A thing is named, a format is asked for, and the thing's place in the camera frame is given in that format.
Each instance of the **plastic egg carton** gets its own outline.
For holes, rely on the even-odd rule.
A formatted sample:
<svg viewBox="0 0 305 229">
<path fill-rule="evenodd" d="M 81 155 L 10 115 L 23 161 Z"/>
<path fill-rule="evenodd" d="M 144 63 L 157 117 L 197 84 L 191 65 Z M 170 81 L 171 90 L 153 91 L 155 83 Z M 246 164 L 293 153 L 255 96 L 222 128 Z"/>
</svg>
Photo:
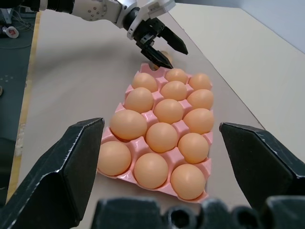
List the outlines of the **plastic egg carton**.
<svg viewBox="0 0 305 229">
<path fill-rule="evenodd" d="M 157 85 L 158 85 L 158 91 L 152 93 L 153 98 L 154 98 L 154 103 L 153 103 L 152 110 L 150 110 L 148 112 L 145 112 L 145 113 L 142 113 L 143 117 L 146 119 L 146 122 L 147 122 L 147 129 L 149 129 L 153 124 L 158 123 L 158 119 L 153 114 L 153 110 L 154 110 L 155 106 L 160 101 L 162 101 L 164 99 L 163 96 L 160 94 L 160 90 L 166 83 L 168 83 L 168 81 L 165 79 L 164 76 L 169 70 L 170 69 L 166 69 L 166 68 L 161 67 L 157 71 L 152 71 L 148 64 L 143 63 L 141 65 L 140 73 L 150 74 L 151 76 L 153 76 L 155 78 L 155 80 L 157 82 Z M 193 88 L 189 84 L 186 84 L 186 88 L 187 88 L 187 97 L 188 97 L 193 92 Z M 131 85 L 129 85 L 129 87 L 127 88 L 127 91 L 125 92 L 125 98 L 132 90 L 133 90 L 133 87 Z M 183 109 L 184 109 L 183 116 L 185 116 L 188 112 L 190 112 L 193 109 L 192 106 L 187 102 L 186 99 L 182 100 L 182 101 L 179 101 L 179 103 L 183 106 Z M 124 110 L 124 109 L 125 109 L 124 105 L 120 103 L 115 112 L 118 112 L 118 111 Z M 173 123 L 172 126 L 177 131 L 179 139 L 182 136 L 184 136 L 185 134 L 190 132 L 188 126 L 184 123 L 183 120 L 181 120 L 177 123 Z M 209 146 L 211 146 L 211 144 L 213 142 L 213 133 L 209 132 L 207 134 L 204 134 L 203 137 L 207 140 Z M 135 165 L 136 161 L 142 155 L 147 154 L 147 153 L 156 153 L 156 152 L 152 151 L 149 148 L 149 146 L 146 144 L 145 139 L 144 139 L 143 136 L 141 136 L 137 139 L 131 140 L 131 141 L 126 141 L 126 140 L 122 140 L 122 139 L 119 139 L 116 136 L 114 136 L 113 133 L 111 132 L 110 128 L 107 127 L 103 132 L 101 144 L 109 142 L 109 141 L 122 142 L 129 148 L 129 150 L 132 154 L 131 165 L 125 173 L 123 173 L 121 175 L 118 175 L 118 176 L 113 176 L 112 177 L 112 176 L 108 176 L 108 175 L 103 174 L 99 170 L 98 170 L 98 172 L 100 174 L 103 174 L 104 176 L 107 176 L 107 177 L 110 177 L 110 178 L 122 179 L 122 180 L 134 183 L 134 184 L 142 187 L 141 185 L 139 185 L 137 183 L 137 181 L 136 181 L 136 179 L 133 175 L 134 165 Z M 182 164 L 188 164 L 188 163 L 185 161 L 185 159 L 184 159 L 183 155 L 180 153 L 178 147 L 175 147 L 174 149 L 172 149 L 170 151 L 167 151 L 165 153 L 157 153 L 157 154 L 161 155 L 168 164 L 169 173 L 168 173 L 167 180 L 159 188 L 155 188 L 155 189 L 147 189 L 147 188 L 144 188 L 144 187 L 142 187 L 142 188 L 147 189 L 147 190 L 151 190 L 151 191 L 163 192 L 163 193 L 166 193 L 166 194 L 169 194 L 169 195 L 172 195 L 172 196 L 176 196 L 177 198 L 179 198 L 178 195 L 175 193 L 175 191 L 172 188 L 172 185 L 170 183 L 171 174 L 174 171 L 174 169 L 177 168 L 178 166 L 180 166 Z M 212 165 L 211 159 L 206 158 L 203 162 L 198 163 L 198 164 L 193 164 L 193 165 L 198 167 L 201 170 L 201 172 L 204 175 L 205 180 L 207 181 L 210 174 L 211 174 L 211 165 Z M 208 197 L 208 194 L 204 191 L 199 197 L 197 197 L 196 199 L 193 199 L 193 200 L 184 200 L 184 199 L 181 199 L 181 198 L 179 198 L 179 199 L 182 200 L 182 201 L 185 201 L 185 202 L 200 203 L 207 197 Z"/>
</svg>

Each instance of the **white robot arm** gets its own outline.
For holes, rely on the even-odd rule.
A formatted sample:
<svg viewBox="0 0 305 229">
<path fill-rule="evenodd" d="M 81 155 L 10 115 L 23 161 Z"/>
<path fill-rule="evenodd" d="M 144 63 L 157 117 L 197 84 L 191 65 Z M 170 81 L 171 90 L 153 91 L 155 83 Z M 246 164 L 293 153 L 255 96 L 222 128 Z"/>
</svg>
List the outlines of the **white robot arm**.
<svg viewBox="0 0 305 229">
<path fill-rule="evenodd" d="M 184 42 L 157 19 L 174 6 L 174 0 L 151 0 L 141 8 L 137 7 L 137 0 L 40 0 L 39 6 L 31 6 L 31 9 L 65 12 L 87 21 L 111 21 L 126 29 L 127 37 L 136 41 L 141 53 L 150 61 L 157 66 L 173 68 L 152 46 L 156 37 L 162 37 L 176 51 L 188 54 Z"/>
</svg>

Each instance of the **white wall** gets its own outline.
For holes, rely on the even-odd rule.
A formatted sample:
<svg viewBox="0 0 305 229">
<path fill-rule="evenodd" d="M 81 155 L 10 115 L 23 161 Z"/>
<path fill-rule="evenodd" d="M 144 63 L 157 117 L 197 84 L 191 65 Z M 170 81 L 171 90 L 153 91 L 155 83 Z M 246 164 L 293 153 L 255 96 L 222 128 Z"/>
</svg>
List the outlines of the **white wall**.
<svg viewBox="0 0 305 229">
<path fill-rule="evenodd" d="M 305 53 L 305 0 L 176 0 L 176 2 L 239 7 Z"/>
</svg>

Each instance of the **gray floor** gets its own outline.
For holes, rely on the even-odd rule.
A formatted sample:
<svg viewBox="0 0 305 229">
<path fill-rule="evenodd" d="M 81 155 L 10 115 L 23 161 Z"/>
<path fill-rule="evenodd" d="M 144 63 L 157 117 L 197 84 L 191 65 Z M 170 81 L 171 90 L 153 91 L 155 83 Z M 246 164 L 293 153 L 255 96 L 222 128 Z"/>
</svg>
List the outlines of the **gray floor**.
<svg viewBox="0 0 305 229">
<path fill-rule="evenodd" d="M 35 19 L 24 19 L 34 25 Z M 18 21 L 13 25 L 21 28 Z M 0 207 L 4 205 L 14 155 L 33 30 L 20 31 L 16 39 L 0 38 Z"/>
</svg>

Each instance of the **brown egg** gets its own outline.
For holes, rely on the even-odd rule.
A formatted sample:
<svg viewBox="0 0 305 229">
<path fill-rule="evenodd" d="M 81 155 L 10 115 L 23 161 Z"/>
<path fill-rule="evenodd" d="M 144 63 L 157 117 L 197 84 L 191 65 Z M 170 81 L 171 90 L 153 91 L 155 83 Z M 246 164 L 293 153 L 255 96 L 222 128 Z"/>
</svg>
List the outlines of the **brown egg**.
<svg viewBox="0 0 305 229">
<path fill-rule="evenodd" d="M 204 108 L 190 111 L 183 119 L 191 133 L 203 135 L 212 130 L 214 125 L 213 113 Z"/>
<path fill-rule="evenodd" d="M 156 105 L 153 113 L 159 122 L 172 124 L 182 120 L 183 107 L 176 100 L 164 99 Z"/>
<path fill-rule="evenodd" d="M 160 52 L 168 58 L 168 60 L 170 61 L 171 64 L 173 63 L 173 58 L 170 54 L 168 54 L 168 52 L 166 52 L 166 51 L 160 51 Z M 156 70 L 159 69 L 159 67 L 155 64 L 153 65 L 153 68 Z"/>
<path fill-rule="evenodd" d="M 101 145 L 97 168 L 109 176 L 125 172 L 132 161 L 132 155 L 122 142 L 106 142 Z"/>
<path fill-rule="evenodd" d="M 176 101 L 181 101 L 186 99 L 186 86 L 180 81 L 168 82 L 160 91 L 164 99 L 174 99 Z"/>
<path fill-rule="evenodd" d="M 207 89 L 199 89 L 194 91 L 187 97 L 187 101 L 193 108 L 205 108 L 210 110 L 214 103 L 213 92 Z"/>
<path fill-rule="evenodd" d="M 191 200 L 199 197 L 205 186 L 205 178 L 199 168 L 185 164 L 172 173 L 171 184 L 181 199 Z"/>
<path fill-rule="evenodd" d="M 187 75 L 185 74 L 185 72 L 182 69 L 179 69 L 179 68 L 173 68 L 173 69 L 169 70 L 166 73 L 165 78 L 169 82 L 180 81 L 184 84 L 186 84 L 186 82 L 187 82 Z"/>
<path fill-rule="evenodd" d="M 136 74 L 132 82 L 132 87 L 134 89 L 138 87 L 145 87 L 150 90 L 150 92 L 156 92 L 158 90 L 157 82 L 147 73 Z"/>
<path fill-rule="evenodd" d="M 148 112 L 153 107 L 152 93 L 144 87 L 138 87 L 128 94 L 124 106 L 139 113 Z"/>
<path fill-rule="evenodd" d="M 191 164 L 204 161 L 209 153 L 208 142 L 202 135 L 197 133 L 184 135 L 178 143 L 178 148 L 184 159 Z"/>
<path fill-rule="evenodd" d="M 109 125 L 112 133 L 121 139 L 133 140 L 143 136 L 147 130 L 145 118 L 132 110 L 121 110 L 112 116 Z"/>
<path fill-rule="evenodd" d="M 211 81 L 206 74 L 197 73 L 189 81 L 189 85 L 195 90 L 212 88 Z"/>
<path fill-rule="evenodd" d="M 177 146 L 178 134 L 170 124 L 156 123 L 148 129 L 146 143 L 153 151 L 164 153 Z"/>
<path fill-rule="evenodd" d="M 144 154 L 136 161 L 133 173 L 141 186 L 153 189 L 160 187 L 166 181 L 168 165 L 158 154 Z"/>
</svg>

